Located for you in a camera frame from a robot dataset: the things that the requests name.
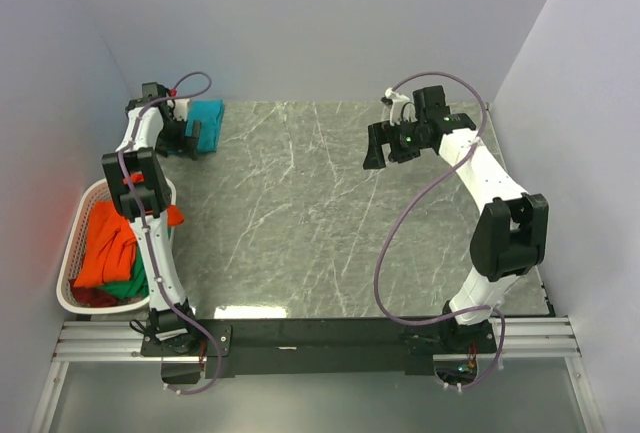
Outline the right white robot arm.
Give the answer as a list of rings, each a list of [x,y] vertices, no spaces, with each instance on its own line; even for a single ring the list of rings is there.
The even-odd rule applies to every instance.
[[[446,304],[449,321],[438,330],[442,346],[460,352],[474,339],[472,326],[488,320],[517,279],[542,262],[549,204],[509,176],[483,142],[479,125],[451,111],[443,87],[416,90],[411,97],[387,89],[382,101],[389,117],[368,127],[364,169],[406,163],[431,150],[458,176],[479,211],[469,245],[472,268]]]

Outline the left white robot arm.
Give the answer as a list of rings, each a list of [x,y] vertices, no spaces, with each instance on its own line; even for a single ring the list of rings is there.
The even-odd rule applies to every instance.
[[[165,331],[164,342],[179,355],[197,348],[200,331],[176,270],[169,236],[173,190],[156,147],[175,131],[177,103],[189,98],[179,95],[176,87],[143,84],[141,97],[127,105],[128,123],[121,143],[101,158],[112,203],[131,227],[143,260],[149,323],[153,329]]]

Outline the teal t shirt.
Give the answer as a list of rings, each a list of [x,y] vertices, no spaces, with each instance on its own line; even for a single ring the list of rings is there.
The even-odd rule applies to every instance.
[[[224,112],[225,105],[222,100],[191,100],[186,121],[189,124],[195,120],[202,123],[198,155],[213,153],[217,150]]]

